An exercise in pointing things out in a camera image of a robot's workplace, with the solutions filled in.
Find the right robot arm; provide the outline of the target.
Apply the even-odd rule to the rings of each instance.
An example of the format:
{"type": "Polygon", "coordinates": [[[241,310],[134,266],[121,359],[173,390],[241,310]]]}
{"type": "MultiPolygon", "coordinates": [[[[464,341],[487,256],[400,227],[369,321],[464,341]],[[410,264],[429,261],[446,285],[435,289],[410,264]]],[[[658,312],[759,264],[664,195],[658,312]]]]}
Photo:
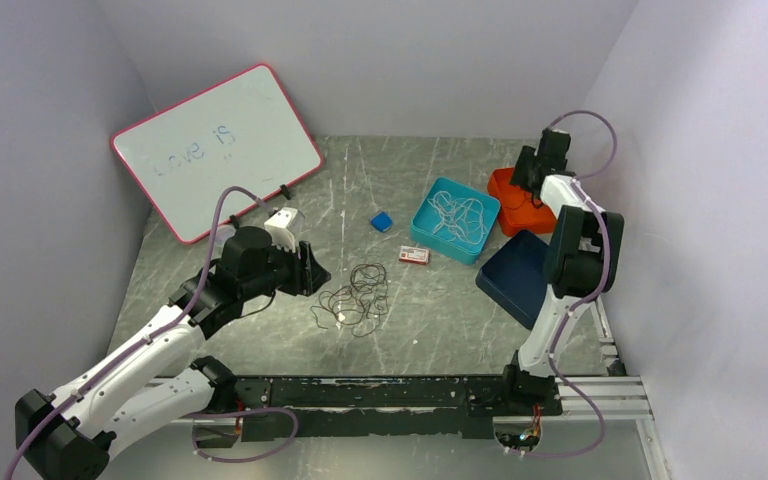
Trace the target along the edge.
{"type": "Polygon", "coordinates": [[[499,389],[502,406],[513,414],[553,396],[572,328],[617,273],[624,218],[598,206],[566,169],[570,145],[568,133],[546,128],[537,147],[523,149],[514,170],[513,184],[536,196],[556,226],[543,266],[544,301],[499,389]]]}

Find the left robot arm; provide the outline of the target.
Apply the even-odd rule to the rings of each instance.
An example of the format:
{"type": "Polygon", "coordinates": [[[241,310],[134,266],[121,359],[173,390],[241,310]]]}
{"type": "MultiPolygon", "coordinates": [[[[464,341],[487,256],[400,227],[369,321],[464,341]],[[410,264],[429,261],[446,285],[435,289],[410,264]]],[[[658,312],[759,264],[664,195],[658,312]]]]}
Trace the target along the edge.
{"type": "Polygon", "coordinates": [[[221,416],[239,406],[238,380],[212,356],[191,361],[156,388],[146,384],[240,319],[246,302],[278,292],[311,296],[330,281],[307,241],[245,226],[186,280],[137,334],[50,394],[15,405],[17,456],[44,479],[96,479],[130,444],[182,416],[221,416]]]}

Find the orange plastic bin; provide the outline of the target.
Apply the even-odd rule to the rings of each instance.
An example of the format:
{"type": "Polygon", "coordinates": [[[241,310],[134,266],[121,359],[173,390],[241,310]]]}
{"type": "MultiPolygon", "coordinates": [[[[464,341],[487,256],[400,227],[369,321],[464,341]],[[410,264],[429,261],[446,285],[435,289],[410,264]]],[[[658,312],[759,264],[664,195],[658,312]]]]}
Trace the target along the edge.
{"type": "Polygon", "coordinates": [[[492,172],[487,183],[487,192],[500,203],[497,222],[502,233],[513,237],[520,231],[533,234],[551,234],[556,218],[548,207],[537,208],[532,195],[519,187],[509,184],[513,168],[500,168],[492,172]]]}

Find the small blue stamp block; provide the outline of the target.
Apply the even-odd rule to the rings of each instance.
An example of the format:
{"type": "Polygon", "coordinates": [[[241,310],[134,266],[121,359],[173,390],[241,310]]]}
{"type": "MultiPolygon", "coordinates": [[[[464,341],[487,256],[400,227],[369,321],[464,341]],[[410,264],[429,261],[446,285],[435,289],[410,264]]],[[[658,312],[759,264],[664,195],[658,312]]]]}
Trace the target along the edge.
{"type": "Polygon", "coordinates": [[[386,212],[379,211],[370,219],[370,225],[376,231],[385,233],[393,227],[393,220],[386,212]]]}

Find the light blue plastic bin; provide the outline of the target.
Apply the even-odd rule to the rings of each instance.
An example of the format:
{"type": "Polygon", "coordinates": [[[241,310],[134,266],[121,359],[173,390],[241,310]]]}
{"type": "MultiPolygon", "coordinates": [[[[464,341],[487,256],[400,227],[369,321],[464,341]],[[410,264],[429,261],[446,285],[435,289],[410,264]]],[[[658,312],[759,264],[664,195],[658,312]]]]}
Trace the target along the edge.
{"type": "Polygon", "coordinates": [[[496,198],[439,177],[411,221],[410,236],[422,247],[472,265],[483,252],[499,211],[496,198]]]}

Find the red white small card box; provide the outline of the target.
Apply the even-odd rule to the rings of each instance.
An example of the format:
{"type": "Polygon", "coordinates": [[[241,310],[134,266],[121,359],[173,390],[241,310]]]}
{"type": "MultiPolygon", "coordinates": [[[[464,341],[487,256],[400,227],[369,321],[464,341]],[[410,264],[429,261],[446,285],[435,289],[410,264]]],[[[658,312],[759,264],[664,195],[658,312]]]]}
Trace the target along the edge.
{"type": "Polygon", "coordinates": [[[430,262],[430,250],[403,245],[399,249],[398,260],[404,263],[427,265],[430,262]]]}

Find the small clear plastic cup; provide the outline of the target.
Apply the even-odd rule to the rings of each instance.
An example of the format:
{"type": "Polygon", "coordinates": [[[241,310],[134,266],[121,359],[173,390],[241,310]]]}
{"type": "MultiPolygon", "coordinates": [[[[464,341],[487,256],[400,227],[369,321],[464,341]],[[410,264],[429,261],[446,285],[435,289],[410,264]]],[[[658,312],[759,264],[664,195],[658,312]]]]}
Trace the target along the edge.
{"type": "Polygon", "coordinates": [[[231,225],[222,225],[217,228],[214,245],[223,246],[230,238],[235,235],[236,229],[231,225]]]}

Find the dark blue plastic bin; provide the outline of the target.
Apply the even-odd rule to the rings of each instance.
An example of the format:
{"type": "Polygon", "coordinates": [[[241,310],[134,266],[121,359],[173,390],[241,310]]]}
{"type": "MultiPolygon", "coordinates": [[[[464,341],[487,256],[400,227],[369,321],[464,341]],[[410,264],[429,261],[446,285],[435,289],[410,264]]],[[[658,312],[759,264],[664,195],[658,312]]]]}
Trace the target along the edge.
{"type": "Polygon", "coordinates": [[[531,330],[543,304],[543,268],[548,245],[523,230],[511,237],[479,269],[475,284],[522,327],[531,330]]]}

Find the pink framed whiteboard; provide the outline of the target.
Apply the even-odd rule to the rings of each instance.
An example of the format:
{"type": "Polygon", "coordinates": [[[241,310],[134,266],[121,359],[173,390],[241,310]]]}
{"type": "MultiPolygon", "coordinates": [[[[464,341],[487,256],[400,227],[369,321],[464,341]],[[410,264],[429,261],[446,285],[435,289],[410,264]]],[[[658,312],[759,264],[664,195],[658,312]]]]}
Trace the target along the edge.
{"type": "Polygon", "coordinates": [[[120,158],[173,236],[208,235],[221,193],[221,219],[246,213],[319,170],[323,154],[267,64],[257,64],[115,133],[120,158]]]}

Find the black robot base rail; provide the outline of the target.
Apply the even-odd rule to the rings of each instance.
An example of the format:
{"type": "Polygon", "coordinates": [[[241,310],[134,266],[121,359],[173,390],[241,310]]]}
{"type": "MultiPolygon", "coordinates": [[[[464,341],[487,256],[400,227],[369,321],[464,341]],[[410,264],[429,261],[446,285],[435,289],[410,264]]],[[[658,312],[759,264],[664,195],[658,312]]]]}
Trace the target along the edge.
{"type": "Polygon", "coordinates": [[[250,412],[245,442],[300,437],[458,434],[491,439],[501,417],[563,412],[553,378],[501,375],[238,376],[212,395],[211,414],[250,412]]]}

